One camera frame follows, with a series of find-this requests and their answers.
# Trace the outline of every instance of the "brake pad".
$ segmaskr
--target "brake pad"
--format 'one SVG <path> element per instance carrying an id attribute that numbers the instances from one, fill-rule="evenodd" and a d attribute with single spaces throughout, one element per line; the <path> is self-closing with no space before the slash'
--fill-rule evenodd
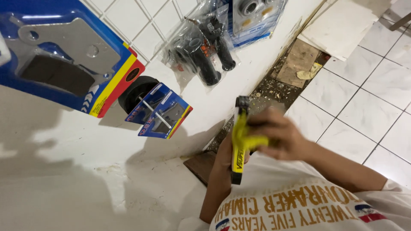
<path id="1" fill-rule="evenodd" d="M 46 55 L 36 55 L 21 78 L 59 87 L 76 96 L 84 96 L 95 79 L 78 66 Z"/>

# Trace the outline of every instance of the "white wall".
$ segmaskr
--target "white wall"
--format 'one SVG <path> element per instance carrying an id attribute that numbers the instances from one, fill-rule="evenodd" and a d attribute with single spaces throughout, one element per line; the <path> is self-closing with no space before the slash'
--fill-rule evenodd
<path id="1" fill-rule="evenodd" d="M 179 93 L 174 73 L 152 51 L 197 2 L 87 1 L 138 51 L 144 75 Z M 182 160 L 161 159 L 201 150 L 231 117 L 235 98 L 254 89 L 320 2 L 289 0 L 273 37 L 239 51 L 241 65 L 211 92 L 194 78 L 182 92 L 194 110 L 170 140 L 138 137 L 140 126 L 124 122 L 118 105 L 97 119 L 0 86 L 2 230 L 57 230 L 40 225 L 47 221 L 95 230 L 96 220 L 119 230 L 173 230 L 182 217 L 198 215 L 205 188 Z"/>

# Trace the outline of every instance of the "white t-shirt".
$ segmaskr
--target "white t-shirt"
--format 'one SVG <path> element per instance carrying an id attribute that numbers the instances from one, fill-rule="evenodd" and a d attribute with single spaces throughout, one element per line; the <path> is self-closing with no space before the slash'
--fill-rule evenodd
<path id="1" fill-rule="evenodd" d="M 350 193 L 301 161 L 254 153 L 241 185 L 221 203 L 211 224 L 191 217 L 179 231 L 409 231 L 411 191 L 388 180 L 381 191 Z"/>

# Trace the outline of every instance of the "person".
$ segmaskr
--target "person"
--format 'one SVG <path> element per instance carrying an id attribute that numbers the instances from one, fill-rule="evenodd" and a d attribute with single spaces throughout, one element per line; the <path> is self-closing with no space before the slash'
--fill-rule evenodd
<path id="1" fill-rule="evenodd" d="M 231 185 L 231 136 L 221 143 L 199 218 L 181 231 L 411 230 L 411 193 L 376 171 L 306 140 L 270 107 L 248 119 L 257 148 Z"/>

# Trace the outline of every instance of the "brake pad package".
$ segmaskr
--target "brake pad package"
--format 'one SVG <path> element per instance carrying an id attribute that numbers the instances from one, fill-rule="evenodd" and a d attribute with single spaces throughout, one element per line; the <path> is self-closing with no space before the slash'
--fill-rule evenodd
<path id="1" fill-rule="evenodd" d="M 157 84 L 125 121 L 144 125 L 139 136 L 170 139 L 193 108 L 164 83 Z"/>
<path id="2" fill-rule="evenodd" d="M 79 0 L 2 0 L 0 33 L 12 54 L 1 85 L 98 118 L 145 70 Z"/>
<path id="3" fill-rule="evenodd" d="M 228 35 L 228 5 L 214 8 L 213 2 L 202 2 L 167 39 L 169 43 L 160 53 L 182 88 L 196 74 L 205 86 L 213 88 L 240 63 Z"/>
<path id="4" fill-rule="evenodd" d="M 228 4 L 229 34 L 235 48 L 270 37 L 288 0 L 214 0 Z"/>

